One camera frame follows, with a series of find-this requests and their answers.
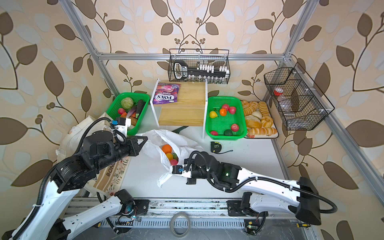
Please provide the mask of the yellow bell pepper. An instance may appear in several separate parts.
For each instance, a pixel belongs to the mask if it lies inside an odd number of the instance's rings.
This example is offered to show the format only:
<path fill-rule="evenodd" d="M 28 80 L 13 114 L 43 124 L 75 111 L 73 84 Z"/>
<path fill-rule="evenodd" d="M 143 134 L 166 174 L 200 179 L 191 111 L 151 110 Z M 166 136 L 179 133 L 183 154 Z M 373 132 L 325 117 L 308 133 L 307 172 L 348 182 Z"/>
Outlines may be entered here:
<path fill-rule="evenodd" d="M 167 156 L 169 161 L 174 160 L 174 156 L 172 153 L 166 153 L 166 156 Z"/>

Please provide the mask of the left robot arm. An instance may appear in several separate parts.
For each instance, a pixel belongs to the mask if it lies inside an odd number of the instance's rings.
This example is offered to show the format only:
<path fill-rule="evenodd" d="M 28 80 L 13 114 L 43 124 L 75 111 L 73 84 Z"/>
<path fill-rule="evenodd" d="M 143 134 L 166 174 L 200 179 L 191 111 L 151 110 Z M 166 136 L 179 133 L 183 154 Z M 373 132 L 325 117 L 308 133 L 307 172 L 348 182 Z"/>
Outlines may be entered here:
<path fill-rule="evenodd" d="M 127 190 L 117 191 L 87 211 L 60 219 L 75 195 L 101 170 L 126 157 L 139 155 L 146 136 L 120 132 L 107 117 L 95 120 L 84 131 L 74 154 L 54 165 L 41 182 L 37 202 L 21 225 L 3 234 L 3 240 L 71 240 L 103 219 L 138 209 Z"/>

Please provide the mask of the white plastic grocery bag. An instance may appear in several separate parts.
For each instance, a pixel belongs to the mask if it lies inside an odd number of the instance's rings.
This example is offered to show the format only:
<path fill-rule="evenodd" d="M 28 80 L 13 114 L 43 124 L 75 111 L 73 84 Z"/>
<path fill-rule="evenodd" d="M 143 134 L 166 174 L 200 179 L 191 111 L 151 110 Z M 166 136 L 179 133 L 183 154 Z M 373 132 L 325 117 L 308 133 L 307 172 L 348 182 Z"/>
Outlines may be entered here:
<path fill-rule="evenodd" d="M 168 130 L 151 130 L 138 135 L 148 138 L 141 153 L 161 164 L 163 174 L 157 181 L 159 188 L 171 177 L 172 166 L 183 164 L 193 151 L 203 151 L 199 143 Z"/>

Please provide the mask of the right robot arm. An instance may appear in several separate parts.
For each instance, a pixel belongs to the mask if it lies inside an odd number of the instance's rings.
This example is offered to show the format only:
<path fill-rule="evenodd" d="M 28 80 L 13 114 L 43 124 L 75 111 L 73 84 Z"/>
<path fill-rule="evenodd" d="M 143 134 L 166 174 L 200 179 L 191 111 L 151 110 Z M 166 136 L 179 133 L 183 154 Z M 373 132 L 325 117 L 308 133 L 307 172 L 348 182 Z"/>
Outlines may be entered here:
<path fill-rule="evenodd" d="M 242 190 L 241 212 L 249 216 L 269 211 L 284 212 L 304 223 L 319 226 L 321 214 L 333 214 L 338 210 L 334 202 L 320 196 L 308 178 L 300 177 L 295 181 L 267 177 L 238 165 L 219 162 L 207 152 L 193 151 L 183 164 L 171 166 L 169 172 L 186 178 L 189 185 L 203 179 L 224 193 Z"/>

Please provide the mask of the orange fruit large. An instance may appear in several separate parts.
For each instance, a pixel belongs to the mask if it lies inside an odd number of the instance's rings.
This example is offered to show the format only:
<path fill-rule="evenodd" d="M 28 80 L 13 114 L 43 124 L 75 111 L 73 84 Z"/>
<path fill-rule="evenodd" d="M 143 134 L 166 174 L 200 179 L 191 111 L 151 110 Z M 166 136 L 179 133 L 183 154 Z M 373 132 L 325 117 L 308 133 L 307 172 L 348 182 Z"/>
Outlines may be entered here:
<path fill-rule="evenodd" d="M 164 145 L 162 147 L 162 151 L 166 154 L 166 153 L 172 153 L 173 152 L 173 149 L 170 145 Z"/>

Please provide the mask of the cream canvas tote bag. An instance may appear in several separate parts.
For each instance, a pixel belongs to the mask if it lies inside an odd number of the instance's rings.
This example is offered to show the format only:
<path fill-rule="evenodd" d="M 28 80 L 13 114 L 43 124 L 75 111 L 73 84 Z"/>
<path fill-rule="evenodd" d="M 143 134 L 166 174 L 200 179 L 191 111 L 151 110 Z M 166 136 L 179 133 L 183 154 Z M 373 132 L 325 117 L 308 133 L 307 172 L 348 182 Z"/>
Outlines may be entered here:
<path fill-rule="evenodd" d="M 136 157 L 139 154 L 140 146 L 135 136 L 127 138 L 120 132 L 114 135 L 105 130 L 88 135 L 97 123 L 109 120 L 102 117 L 90 124 L 74 154 L 56 165 L 51 173 L 51 182 L 58 187 L 57 193 L 80 190 L 101 170 L 126 157 Z"/>

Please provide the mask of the pink dragon fruit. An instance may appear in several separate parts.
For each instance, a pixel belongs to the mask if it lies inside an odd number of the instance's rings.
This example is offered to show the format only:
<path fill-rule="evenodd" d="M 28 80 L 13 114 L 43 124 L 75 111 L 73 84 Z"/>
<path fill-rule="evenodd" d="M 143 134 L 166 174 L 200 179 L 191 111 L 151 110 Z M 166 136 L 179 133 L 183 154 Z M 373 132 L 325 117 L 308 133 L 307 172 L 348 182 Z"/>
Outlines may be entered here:
<path fill-rule="evenodd" d="M 179 158 L 176 153 L 172 153 L 172 159 L 170 160 L 172 166 L 175 166 L 179 163 Z"/>

